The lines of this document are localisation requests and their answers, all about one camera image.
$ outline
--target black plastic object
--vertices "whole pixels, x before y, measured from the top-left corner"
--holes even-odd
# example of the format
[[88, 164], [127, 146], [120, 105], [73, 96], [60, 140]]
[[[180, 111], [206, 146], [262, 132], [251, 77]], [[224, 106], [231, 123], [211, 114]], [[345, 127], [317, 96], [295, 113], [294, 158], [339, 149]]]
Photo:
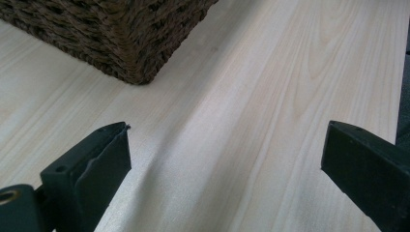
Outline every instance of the black plastic object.
[[0, 231], [94, 231], [131, 169], [129, 126], [92, 132], [27, 185], [0, 190]]
[[410, 231], [407, 151], [361, 128], [331, 122], [322, 170], [382, 231]]

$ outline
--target wooden floor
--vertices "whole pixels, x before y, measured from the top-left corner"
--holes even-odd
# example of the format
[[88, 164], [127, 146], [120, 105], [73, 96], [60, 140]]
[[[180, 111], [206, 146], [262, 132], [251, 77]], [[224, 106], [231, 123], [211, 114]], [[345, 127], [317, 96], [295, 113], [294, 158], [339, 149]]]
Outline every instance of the wooden floor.
[[131, 86], [0, 22], [0, 187], [125, 121], [97, 231], [378, 231], [320, 170], [330, 120], [395, 140], [408, 0], [220, 0]]

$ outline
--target black clamp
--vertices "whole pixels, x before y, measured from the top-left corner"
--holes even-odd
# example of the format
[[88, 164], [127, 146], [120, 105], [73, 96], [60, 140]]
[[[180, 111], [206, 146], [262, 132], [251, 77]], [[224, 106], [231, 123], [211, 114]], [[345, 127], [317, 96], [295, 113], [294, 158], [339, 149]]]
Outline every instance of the black clamp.
[[95, 130], [41, 173], [43, 185], [0, 189], [0, 231], [94, 231], [131, 170], [125, 123]]

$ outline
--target wood grain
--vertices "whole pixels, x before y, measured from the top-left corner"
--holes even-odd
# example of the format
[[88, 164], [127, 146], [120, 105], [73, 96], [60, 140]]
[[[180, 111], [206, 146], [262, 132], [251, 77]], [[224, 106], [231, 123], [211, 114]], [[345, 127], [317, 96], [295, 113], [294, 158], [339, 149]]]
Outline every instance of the wood grain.
[[135, 87], [0, 22], [0, 186], [126, 121], [97, 231], [378, 231], [320, 171], [329, 120], [395, 140], [407, 0], [220, 0]]

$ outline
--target woven basket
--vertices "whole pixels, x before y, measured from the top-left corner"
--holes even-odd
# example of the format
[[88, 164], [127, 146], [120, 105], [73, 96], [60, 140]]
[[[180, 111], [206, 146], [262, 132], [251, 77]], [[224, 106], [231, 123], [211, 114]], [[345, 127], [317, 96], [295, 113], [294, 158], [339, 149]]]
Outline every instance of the woven basket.
[[12, 25], [132, 84], [146, 84], [218, 0], [0, 0]]

